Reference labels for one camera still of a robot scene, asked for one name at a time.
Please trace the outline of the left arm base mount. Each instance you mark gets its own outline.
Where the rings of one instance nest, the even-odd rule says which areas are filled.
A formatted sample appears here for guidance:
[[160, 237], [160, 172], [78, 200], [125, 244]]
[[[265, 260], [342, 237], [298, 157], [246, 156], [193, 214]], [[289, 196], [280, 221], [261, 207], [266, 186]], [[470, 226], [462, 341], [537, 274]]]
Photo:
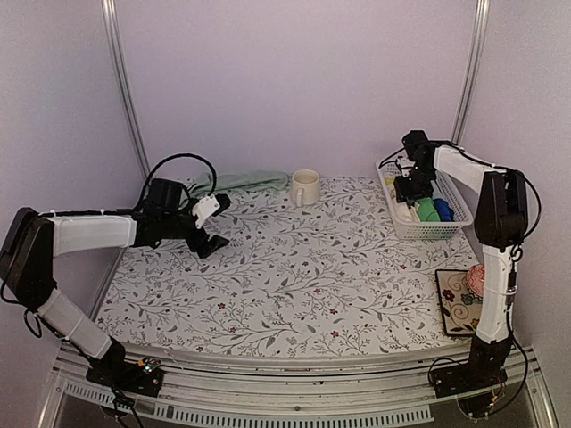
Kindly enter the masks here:
[[118, 361], [97, 360], [90, 364], [86, 374], [91, 383], [152, 398], [159, 396], [163, 377], [161, 361], [149, 357], [135, 363], [124, 358]]

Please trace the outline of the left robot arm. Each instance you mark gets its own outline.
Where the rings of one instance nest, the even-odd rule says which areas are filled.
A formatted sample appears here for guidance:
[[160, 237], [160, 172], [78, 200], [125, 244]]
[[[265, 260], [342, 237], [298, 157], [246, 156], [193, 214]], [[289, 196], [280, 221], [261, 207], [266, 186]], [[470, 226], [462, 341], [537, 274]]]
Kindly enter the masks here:
[[[195, 196], [158, 171], [178, 160], [202, 163], [210, 172], [205, 193]], [[155, 249], [182, 241], [201, 259], [228, 244], [205, 225], [230, 204], [219, 193], [219, 174], [203, 156], [181, 152], [160, 160], [148, 173], [134, 207], [102, 210], [38, 211], [22, 207], [1, 246], [1, 303], [21, 311], [24, 327], [37, 339], [50, 329], [78, 350], [114, 387], [132, 380], [125, 348], [92, 321], [56, 282], [54, 262], [76, 253]]]

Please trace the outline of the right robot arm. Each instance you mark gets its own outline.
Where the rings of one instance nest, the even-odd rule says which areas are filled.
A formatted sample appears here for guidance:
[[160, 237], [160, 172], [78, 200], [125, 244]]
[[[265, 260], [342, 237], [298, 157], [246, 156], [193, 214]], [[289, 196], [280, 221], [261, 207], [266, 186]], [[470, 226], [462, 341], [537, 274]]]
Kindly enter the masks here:
[[411, 130], [401, 141], [402, 147], [378, 164], [394, 162], [400, 169], [394, 183], [397, 202], [431, 195], [431, 183], [440, 174], [478, 197], [474, 229], [484, 255], [483, 308], [461, 381], [479, 389], [503, 366], [515, 341], [512, 304], [522, 244], [536, 228], [528, 222], [527, 207], [534, 187], [521, 171], [480, 160], [452, 142], [431, 140], [422, 130]]

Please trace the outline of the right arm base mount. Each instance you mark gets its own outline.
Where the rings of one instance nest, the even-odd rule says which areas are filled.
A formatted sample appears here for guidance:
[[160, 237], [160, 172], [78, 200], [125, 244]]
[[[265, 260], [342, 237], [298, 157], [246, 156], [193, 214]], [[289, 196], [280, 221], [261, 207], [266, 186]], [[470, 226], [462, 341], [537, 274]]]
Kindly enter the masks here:
[[468, 363], [461, 364], [451, 358], [438, 358], [429, 367], [427, 380], [437, 398], [450, 397], [493, 386], [502, 386], [508, 376], [503, 368], [491, 373], [473, 372]]

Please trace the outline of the cream white towel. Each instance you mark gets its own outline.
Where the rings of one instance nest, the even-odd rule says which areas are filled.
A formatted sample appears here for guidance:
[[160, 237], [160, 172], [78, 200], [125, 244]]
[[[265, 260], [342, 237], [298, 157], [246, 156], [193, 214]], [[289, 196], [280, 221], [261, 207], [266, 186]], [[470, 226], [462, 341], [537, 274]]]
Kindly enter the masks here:
[[397, 202], [396, 191], [390, 186], [389, 194], [397, 218], [404, 222], [419, 223], [418, 205], [415, 202]]

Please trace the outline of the mint green towel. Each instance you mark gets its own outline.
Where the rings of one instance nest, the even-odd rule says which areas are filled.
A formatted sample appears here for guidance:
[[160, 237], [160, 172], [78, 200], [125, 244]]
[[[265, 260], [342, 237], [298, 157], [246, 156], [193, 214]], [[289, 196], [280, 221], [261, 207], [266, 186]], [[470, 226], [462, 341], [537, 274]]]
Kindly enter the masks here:
[[259, 192], [266, 190], [281, 191], [289, 183], [289, 176], [281, 171], [259, 170], [239, 174], [224, 174], [216, 178], [212, 173], [204, 173], [193, 181], [188, 191], [192, 197], [203, 197], [210, 193], [227, 191]]

